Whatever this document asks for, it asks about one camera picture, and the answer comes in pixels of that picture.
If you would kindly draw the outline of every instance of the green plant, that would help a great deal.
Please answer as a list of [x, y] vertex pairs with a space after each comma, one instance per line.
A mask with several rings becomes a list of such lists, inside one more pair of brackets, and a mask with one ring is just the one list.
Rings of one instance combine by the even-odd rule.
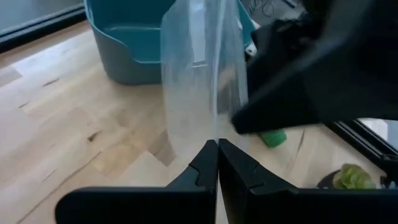
[[360, 166], [343, 164], [333, 177], [333, 186], [336, 189], [375, 189], [376, 184], [371, 176]]

